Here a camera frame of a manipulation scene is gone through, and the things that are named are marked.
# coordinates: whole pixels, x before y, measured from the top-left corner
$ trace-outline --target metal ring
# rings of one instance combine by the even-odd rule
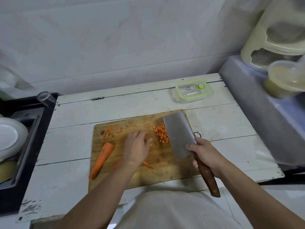
[[[196,134],[195,133],[198,133],[199,134],[199,136],[200,136],[200,138],[202,138],[201,137],[201,134],[197,131],[197,132],[193,132],[193,134],[194,134],[194,136],[196,136]]]

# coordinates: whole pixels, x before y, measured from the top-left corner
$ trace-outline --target white shirt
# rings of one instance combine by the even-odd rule
[[[123,208],[116,228],[242,228],[206,194],[153,191],[137,196]]]

